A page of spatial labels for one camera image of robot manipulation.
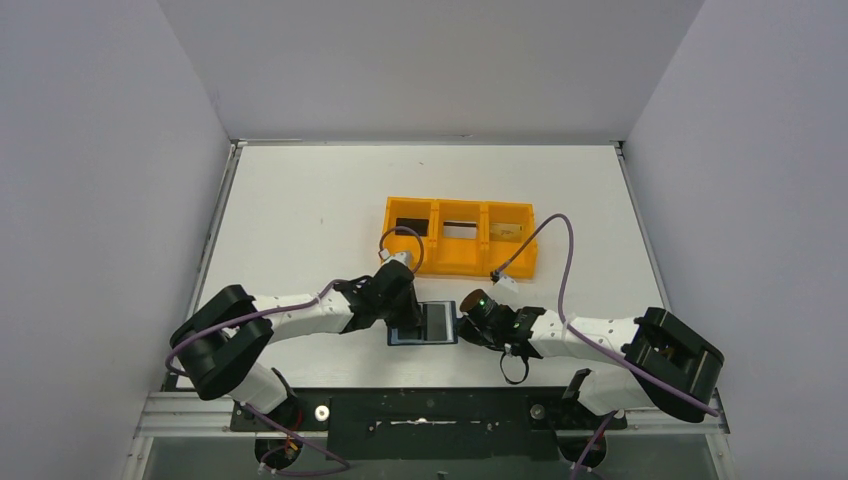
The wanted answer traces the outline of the gold credit card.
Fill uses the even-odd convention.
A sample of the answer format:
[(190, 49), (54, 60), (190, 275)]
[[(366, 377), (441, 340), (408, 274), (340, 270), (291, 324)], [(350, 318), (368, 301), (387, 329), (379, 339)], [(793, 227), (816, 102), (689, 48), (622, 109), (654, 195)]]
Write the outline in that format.
[(492, 242), (523, 242), (524, 226), (514, 223), (491, 223), (489, 237)]

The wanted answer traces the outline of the blue leather card holder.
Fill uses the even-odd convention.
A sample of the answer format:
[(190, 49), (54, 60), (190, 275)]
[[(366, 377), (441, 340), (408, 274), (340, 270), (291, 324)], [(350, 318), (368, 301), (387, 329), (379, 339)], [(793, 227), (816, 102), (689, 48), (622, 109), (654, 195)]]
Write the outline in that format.
[(410, 328), (388, 329), (388, 346), (449, 345), (458, 342), (454, 301), (427, 301), (419, 304), (423, 323)]

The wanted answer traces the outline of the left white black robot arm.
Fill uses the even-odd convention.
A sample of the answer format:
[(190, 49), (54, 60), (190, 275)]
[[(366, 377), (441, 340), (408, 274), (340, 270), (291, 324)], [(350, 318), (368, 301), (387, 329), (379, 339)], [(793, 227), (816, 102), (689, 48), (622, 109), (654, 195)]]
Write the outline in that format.
[(264, 349), (314, 334), (347, 334), (423, 320), (414, 270), (394, 256), (373, 275), (332, 280), (320, 292), (253, 296), (240, 284), (214, 295), (171, 336), (167, 369), (190, 381), (203, 400), (223, 396), (251, 407), (273, 427), (295, 416), (296, 400), (282, 376), (260, 364)]

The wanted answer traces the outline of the orange three-compartment tray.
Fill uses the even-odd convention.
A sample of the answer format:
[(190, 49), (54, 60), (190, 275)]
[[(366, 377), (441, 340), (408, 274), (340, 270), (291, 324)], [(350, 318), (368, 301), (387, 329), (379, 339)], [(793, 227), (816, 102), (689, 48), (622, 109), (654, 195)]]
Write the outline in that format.
[[(492, 242), (491, 223), (524, 226), (523, 242)], [(390, 197), (381, 249), (409, 250), (419, 275), (487, 277), (496, 269), (515, 279), (535, 275), (538, 245), (523, 247), (536, 226), (529, 203)]]

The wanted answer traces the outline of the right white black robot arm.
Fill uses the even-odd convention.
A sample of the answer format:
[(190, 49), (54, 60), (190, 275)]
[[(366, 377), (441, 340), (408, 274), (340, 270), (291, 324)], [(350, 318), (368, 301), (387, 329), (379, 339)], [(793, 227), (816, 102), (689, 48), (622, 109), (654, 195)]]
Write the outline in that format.
[(513, 309), (487, 292), (460, 304), (460, 336), (503, 357), (573, 358), (604, 367), (576, 373), (562, 400), (578, 427), (599, 416), (656, 407), (689, 423), (718, 416), (710, 401), (724, 365), (720, 350), (670, 311), (650, 307), (621, 319), (574, 317), (526, 306)]

